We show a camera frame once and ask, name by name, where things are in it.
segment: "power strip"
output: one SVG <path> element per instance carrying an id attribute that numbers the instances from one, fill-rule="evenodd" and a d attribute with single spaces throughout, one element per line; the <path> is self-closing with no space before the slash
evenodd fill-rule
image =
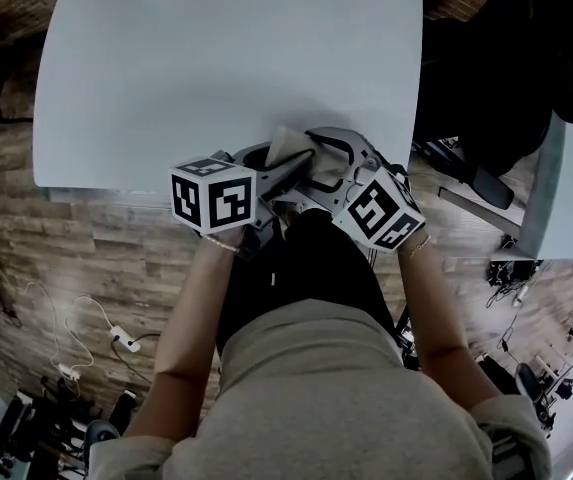
<path id="1" fill-rule="evenodd" d="M 116 325 L 110 330 L 110 335 L 113 337 L 113 339 L 116 338 L 116 341 L 119 341 L 122 345 L 124 345 L 128 350 L 130 350 L 133 353 L 139 352 L 139 349 L 142 348 L 142 346 L 135 341 L 135 338 L 133 338 L 130 334 L 128 334 L 119 325 Z"/>
<path id="2" fill-rule="evenodd" d="M 57 365 L 57 369 L 64 377 L 70 380 L 79 380 L 81 377 L 81 374 L 77 370 L 72 370 L 69 366 L 66 366 L 63 363 L 59 363 Z"/>

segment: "person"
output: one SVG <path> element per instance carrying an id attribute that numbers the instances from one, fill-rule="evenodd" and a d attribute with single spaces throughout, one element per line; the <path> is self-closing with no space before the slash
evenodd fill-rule
<path id="1" fill-rule="evenodd" d="M 360 249 L 310 209 L 250 262 L 240 231 L 202 239 L 161 335 L 148 396 L 89 478 L 537 478 L 550 455 L 528 398 L 472 359 L 424 229 L 399 248 L 421 373 Z M 214 350 L 220 391 L 200 422 Z"/>

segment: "wrist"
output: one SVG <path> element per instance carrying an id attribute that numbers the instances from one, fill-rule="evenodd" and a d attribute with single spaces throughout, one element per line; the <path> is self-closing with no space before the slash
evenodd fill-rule
<path id="1" fill-rule="evenodd" d="M 202 236 L 199 247 L 206 251 L 211 257 L 227 256 L 229 254 L 235 255 L 237 252 L 236 247 L 216 239 L 214 235 Z"/>
<path id="2" fill-rule="evenodd" d="M 422 243 L 424 243 L 428 239 L 428 233 L 426 232 L 426 228 L 422 227 L 415 231 L 412 235 L 410 235 L 397 249 L 397 252 L 400 253 L 409 253 L 414 251 L 417 247 L 419 247 Z"/>
<path id="3" fill-rule="evenodd" d="M 214 247 L 229 250 L 233 253 L 239 251 L 244 241 L 244 228 L 233 228 L 213 233 L 212 235 L 202 235 L 202 243 L 209 243 Z"/>

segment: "bracelet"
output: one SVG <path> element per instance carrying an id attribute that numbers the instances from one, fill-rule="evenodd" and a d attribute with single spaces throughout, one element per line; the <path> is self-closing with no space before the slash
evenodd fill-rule
<path id="1" fill-rule="evenodd" d="M 214 244 L 219 245 L 221 248 L 226 249 L 227 251 L 234 252 L 235 254 L 239 252 L 239 247 L 233 247 L 232 245 L 225 244 L 224 242 L 217 240 L 217 238 L 213 238 L 212 236 L 202 235 L 202 238 L 205 238 L 209 242 L 213 242 Z"/>
<path id="2" fill-rule="evenodd" d="M 415 253 L 418 253 L 419 251 L 421 251 L 424 248 L 424 246 L 428 243 L 430 238 L 431 238 L 430 235 L 426 235 L 426 238 L 424 238 L 424 241 L 412 250 L 412 252 L 408 256 L 408 258 L 409 259 L 412 258 L 413 256 L 415 256 Z M 398 254 L 407 254 L 407 253 L 398 251 Z"/>

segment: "fiducial marker cube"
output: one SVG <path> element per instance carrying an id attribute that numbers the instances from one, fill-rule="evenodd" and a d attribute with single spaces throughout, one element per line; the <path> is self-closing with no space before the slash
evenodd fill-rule
<path id="1" fill-rule="evenodd" d="M 172 167 L 169 180 L 173 217 L 203 235 L 255 221 L 253 169 L 198 158 Z"/>
<path id="2" fill-rule="evenodd" d="M 382 167 L 333 224 L 367 247 L 392 252 L 425 220 L 406 186 Z"/>

